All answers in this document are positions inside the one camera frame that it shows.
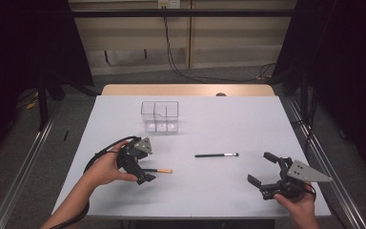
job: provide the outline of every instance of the metal rail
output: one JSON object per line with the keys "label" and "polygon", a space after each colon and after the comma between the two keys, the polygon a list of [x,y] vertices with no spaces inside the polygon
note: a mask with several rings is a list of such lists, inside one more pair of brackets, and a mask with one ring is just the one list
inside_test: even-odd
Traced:
{"label": "metal rail", "polygon": [[[294,98],[289,99],[289,104],[292,112],[298,120],[301,120],[302,116],[300,114],[300,108],[296,103]],[[305,138],[308,139],[308,134],[310,126],[304,123],[301,124],[302,133],[305,135]],[[340,178],[337,176],[337,173],[332,166],[329,158],[327,158],[323,148],[321,147],[319,141],[317,140],[314,133],[311,133],[309,136],[309,145],[311,146],[315,157],[322,168],[323,172],[330,176],[333,179],[333,182],[330,182],[332,190],[334,191],[341,207],[343,208],[344,213],[355,229],[366,228],[366,224],[361,214],[358,212],[355,202],[350,197],[349,193],[346,191],[346,188],[340,181]]]}
{"label": "metal rail", "polygon": [[22,193],[22,190],[29,178],[31,169],[36,159],[38,158],[38,155],[44,142],[47,139],[47,136],[49,135],[53,120],[58,114],[59,105],[59,103],[55,104],[51,118],[49,119],[48,123],[43,128],[43,130],[37,133],[37,136],[28,152],[28,155],[26,156],[25,161],[23,162],[19,172],[17,173],[14,182],[11,184],[9,191],[7,192],[6,196],[0,204],[0,229],[5,228],[6,224],[8,223],[10,214],[13,211],[14,206],[16,205],[16,202]]}

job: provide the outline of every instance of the black cable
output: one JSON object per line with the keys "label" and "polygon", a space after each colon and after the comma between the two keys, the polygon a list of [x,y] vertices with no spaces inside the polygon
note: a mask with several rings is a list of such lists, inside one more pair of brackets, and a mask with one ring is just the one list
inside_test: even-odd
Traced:
{"label": "black cable", "polygon": [[[86,173],[86,171],[88,171],[89,168],[91,168],[91,166],[94,164],[94,162],[100,158],[101,156],[105,155],[108,150],[113,147],[114,145],[118,144],[118,143],[121,143],[125,140],[128,140],[128,139],[138,139],[139,137],[137,136],[127,136],[127,137],[124,137],[116,142],[114,142],[113,144],[111,144],[110,146],[104,148],[103,150],[101,150],[99,153],[96,153],[94,154],[94,156],[91,158],[91,160],[88,162],[88,164],[86,165],[85,167],[85,170],[84,170],[84,174]],[[62,229],[62,228],[66,228],[68,226],[71,226],[73,225],[74,223],[76,223],[77,221],[83,219],[89,212],[89,207],[90,207],[90,204],[89,204],[89,201],[86,203],[86,206],[85,208],[82,210],[81,213],[79,213],[76,217],[72,218],[72,219],[69,219],[65,222],[62,222],[56,226],[53,226],[51,229]]]}
{"label": "black cable", "polygon": [[260,81],[259,81],[259,84],[261,84],[261,80],[263,79],[263,75],[264,73],[266,73],[266,71],[268,71],[270,69],[270,67],[272,67],[273,65],[275,65],[275,63],[271,63],[271,64],[265,64],[263,66],[260,67],[260,70],[259,70],[259,78],[260,78]]}
{"label": "black cable", "polygon": [[[175,74],[177,74],[179,76],[182,76],[182,77],[185,77],[185,78],[189,78],[191,80],[194,80],[194,81],[197,81],[197,82],[203,83],[203,84],[207,84],[207,83],[204,82],[204,81],[202,81],[202,80],[199,80],[198,78],[200,78],[200,79],[215,79],[215,80],[222,80],[222,81],[229,81],[229,82],[241,82],[241,83],[251,82],[251,81],[254,81],[254,80],[259,79],[259,76],[258,77],[255,77],[255,78],[251,78],[251,79],[237,80],[237,79],[215,78],[215,77],[208,77],[208,76],[188,76],[188,75],[185,75],[180,70],[178,70],[177,67],[176,67],[176,65],[174,64],[173,55],[172,55],[172,49],[171,49],[171,42],[169,40],[169,28],[168,28],[168,19],[167,19],[167,17],[164,17],[163,18],[163,21],[164,21],[164,25],[165,25],[166,43],[167,43],[167,50],[168,50],[168,61],[169,61],[169,65],[171,66],[172,71]],[[265,67],[265,66],[268,66],[268,65],[273,65],[273,64],[275,64],[275,63],[267,64],[267,65],[264,65],[262,67]]]}
{"label": "black cable", "polygon": [[307,135],[307,139],[305,140],[305,149],[304,149],[304,155],[308,160],[308,143],[311,140],[311,136],[314,132],[314,120],[315,120],[315,112],[316,112],[316,107],[317,107],[317,102],[316,102],[316,91],[313,92],[313,96],[312,96],[312,103],[311,103],[311,109],[308,113],[308,118],[309,118],[309,130],[307,128],[308,131],[308,135]]}

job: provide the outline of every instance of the wall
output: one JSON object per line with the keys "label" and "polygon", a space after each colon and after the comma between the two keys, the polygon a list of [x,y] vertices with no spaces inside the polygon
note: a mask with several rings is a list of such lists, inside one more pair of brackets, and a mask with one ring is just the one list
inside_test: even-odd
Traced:
{"label": "wall", "polygon": [[[181,0],[181,8],[280,10],[293,9],[295,2]],[[152,0],[70,0],[70,5],[73,10],[157,9],[157,1]],[[93,75],[170,68],[163,18],[76,18],[75,22]],[[283,17],[168,18],[173,59],[179,69],[272,63],[289,23],[290,18]]]}

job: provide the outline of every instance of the wrist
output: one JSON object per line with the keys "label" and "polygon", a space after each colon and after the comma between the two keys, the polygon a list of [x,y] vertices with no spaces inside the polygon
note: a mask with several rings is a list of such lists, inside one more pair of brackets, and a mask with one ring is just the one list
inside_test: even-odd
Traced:
{"label": "wrist", "polygon": [[84,188],[88,191],[93,191],[95,188],[97,188],[100,184],[97,182],[97,179],[95,179],[93,176],[89,176],[88,173],[84,174],[80,179],[79,183],[84,186]]}

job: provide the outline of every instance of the human arm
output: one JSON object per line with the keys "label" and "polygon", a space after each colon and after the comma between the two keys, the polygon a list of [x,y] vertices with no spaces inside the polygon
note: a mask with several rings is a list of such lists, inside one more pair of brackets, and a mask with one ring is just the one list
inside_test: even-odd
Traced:
{"label": "human arm", "polygon": [[[128,141],[123,141],[112,147],[118,152]],[[85,208],[94,189],[99,185],[111,183],[114,180],[137,181],[137,177],[118,171],[115,163],[117,154],[107,153],[98,158],[86,173],[76,182],[58,209],[44,223],[42,228],[52,228],[64,221],[73,219]]]}
{"label": "human arm", "polygon": [[[310,185],[305,184],[305,189],[311,191]],[[312,194],[303,192],[301,199],[297,202],[292,202],[280,194],[274,195],[274,198],[290,212],[291,220],[296,229],[319,228],[315,218],[315,200]]]}

